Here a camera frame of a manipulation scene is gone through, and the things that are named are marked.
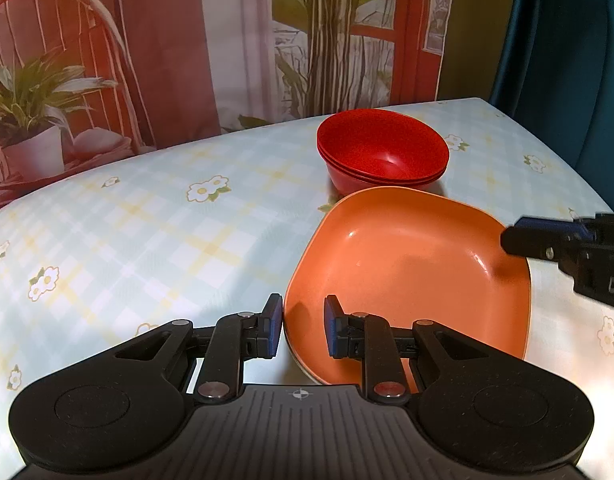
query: curtain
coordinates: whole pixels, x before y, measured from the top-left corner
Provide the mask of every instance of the curtain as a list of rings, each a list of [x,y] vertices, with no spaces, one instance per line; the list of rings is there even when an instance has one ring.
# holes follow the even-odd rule
[[[614,209],[614,0],[514,0],[490,102]]]

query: printed backdrop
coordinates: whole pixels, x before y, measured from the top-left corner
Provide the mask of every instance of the printed backdrop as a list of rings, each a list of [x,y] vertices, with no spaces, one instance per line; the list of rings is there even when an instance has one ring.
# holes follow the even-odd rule
[[[450,2],[0,0],[0,208],[190,140],[433,100]]]

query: orange bowl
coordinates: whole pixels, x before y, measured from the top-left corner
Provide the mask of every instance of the orange bowl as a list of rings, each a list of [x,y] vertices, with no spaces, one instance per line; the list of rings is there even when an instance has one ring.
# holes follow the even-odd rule
[[[327,352],[328,294],[348,314],[368,312],[404,328],[433,319],[522,358],[529,266],[502,250],[503,229],[484,211],[404,187],[344,198],[314,233],[287,288],[285,335],[299,365],[321,383],[361,381],[359,362]]]

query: wooden chair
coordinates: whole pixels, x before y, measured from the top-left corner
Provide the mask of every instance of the wooden chair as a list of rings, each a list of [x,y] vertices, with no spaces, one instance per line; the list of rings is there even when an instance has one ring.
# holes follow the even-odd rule
[[[85,76],[118,83],[83,98],[91,109],[69,115],[71,140],[98,126],[130,139],[135,154],[149,151],[154,138],[131,60],[101,1],[0,0],[1,63],[20,66],[55,48],[63,51],[63,62],[83,65]],[[10,177],[6,159],[0,154],[0,182]]]

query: plaid tablecloth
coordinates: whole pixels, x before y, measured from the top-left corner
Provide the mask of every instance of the plaid tablecloth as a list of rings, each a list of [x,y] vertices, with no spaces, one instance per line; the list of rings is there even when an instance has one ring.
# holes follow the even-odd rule
[[[394,107],[451,150],[444,194],[503,223],[609,210],[549,148],[479,99]],[[176,318],[214,324],[284,293],[334,199],[322,118],[266,126],[79,174],[0,210],[0,479],[22,466],[12,400],[39,377]],[[580,466],[614,480],[614,309],[531,262],[527,360],[580,386],[596,426]],[[309,379],[281,342],[245,381]]]

